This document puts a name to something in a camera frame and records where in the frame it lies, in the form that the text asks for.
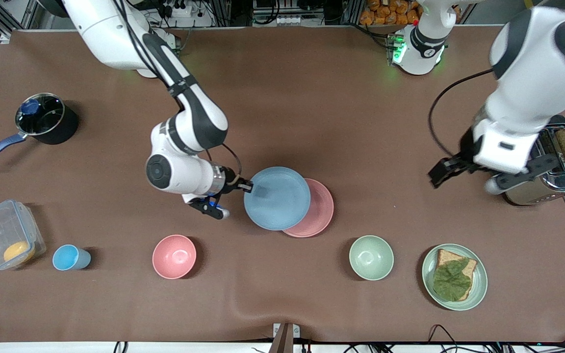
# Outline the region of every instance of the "pink plate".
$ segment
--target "pink plate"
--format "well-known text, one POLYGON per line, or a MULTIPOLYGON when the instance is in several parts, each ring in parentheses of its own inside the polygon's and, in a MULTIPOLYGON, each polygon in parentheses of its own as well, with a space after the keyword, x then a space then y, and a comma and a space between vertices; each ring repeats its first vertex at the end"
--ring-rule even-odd
POLYGON ((183 277, 195 264, 195 246, 184 235, 170 235, 156 246, 152 254, 152 265, 160 277, 177 279, 183 277))
POLYGON ((333 196, 319 181, 307 179, 311 191, 311 205, 305 218, 295 226, 283 230, 286 234, 296 238, 312 237, 323 231, 333 218, 333 196))

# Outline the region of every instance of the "green bowl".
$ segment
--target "green bowl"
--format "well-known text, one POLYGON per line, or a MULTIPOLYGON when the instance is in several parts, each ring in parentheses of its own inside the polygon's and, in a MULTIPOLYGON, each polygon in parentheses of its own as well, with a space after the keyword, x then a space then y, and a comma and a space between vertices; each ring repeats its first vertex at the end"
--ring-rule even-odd
POLYGON ((350 266, 362 279, 378 281, 394 268, 394 251, 376 235, 364 235, 350 247, 350 266))
POLYGON ((464 311, 472 309, 483 300, 485 293, 487 293, 487 272, 485 272, 485 266, 483 266, 481 259, 465 246, 457 244, 438 245, 426 254, 424 262, 422 262, 422 281, 433 300, 450 310, 464 311), (433 274, 435 273, 435 266, 437 265, 437 252, 440 249, 477 260, 478 264, 472 275, 472 289, 470 290, 468 298, 462 302, 449 302, 448 300, 444 300, 435 294, 435 290, 433 290, 433 274))

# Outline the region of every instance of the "saucepan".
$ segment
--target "saucepan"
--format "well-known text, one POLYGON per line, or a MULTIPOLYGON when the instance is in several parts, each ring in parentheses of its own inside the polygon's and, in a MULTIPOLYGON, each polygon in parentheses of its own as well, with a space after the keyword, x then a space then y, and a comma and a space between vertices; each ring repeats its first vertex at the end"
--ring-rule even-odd
POLYGON ((78 116, 51 93, 34 94, 22 103, 14 118, 18 133, 0 141, 0 152, 32 136, 47 145, 67 141, 78 129, 78 116))

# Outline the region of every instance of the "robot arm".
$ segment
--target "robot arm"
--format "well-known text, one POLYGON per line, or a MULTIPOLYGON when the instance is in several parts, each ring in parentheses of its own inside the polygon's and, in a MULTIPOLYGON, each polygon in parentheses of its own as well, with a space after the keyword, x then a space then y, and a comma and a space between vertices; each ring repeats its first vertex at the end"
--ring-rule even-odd
MULTIPOLYGON (((498 87, 462 138, 461 152, 430 172, 435 187, 464 170, 492 170, 519 178, 536 177, 555 167, 548 168, 547 158, 538 163, 528 159, 540 130, 565 110, 565 11, 534 7, 520 13, 498 34, 489 60, 498 87), (543 170, 534 170, 536 166, 543 170)), ((496 179, 504 178, 494 178, 487 190, 507 191, 493 186, 496 179)))
POLYGON ((410 74, 428 74, 439 62, 446 38, 457 22, 453 6, 481 1, 418 0, 424 13, 417 26, 408 25, 397 32, 403 41, 392 62, 410 74))
POLYGON ((99 61, 115 69, 158 76, 182 107, 152 130, 152 153, 146 163, 150 184, 182 194, 186 203, 204 214, 226 218, 228 210, 218 206, 221 195, 237 189, 250 192, 252 184, 230 168, 197 157, 199 152, 224 143, 226 115, 204 93, 166 40, 150 31, 144 16, 127 3, 75 0, 65 2, 65 7, 99 61))

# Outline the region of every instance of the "sandwich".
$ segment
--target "sandwich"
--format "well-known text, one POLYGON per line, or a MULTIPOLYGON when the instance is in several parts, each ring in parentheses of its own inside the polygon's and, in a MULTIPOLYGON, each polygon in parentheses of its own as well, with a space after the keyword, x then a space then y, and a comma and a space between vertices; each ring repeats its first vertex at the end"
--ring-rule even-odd
POLYGON ((438 297, 449 302, 462 302, 472 289, 472 276, 477 261, 440 249, 433 274, 433 290, 438 297))

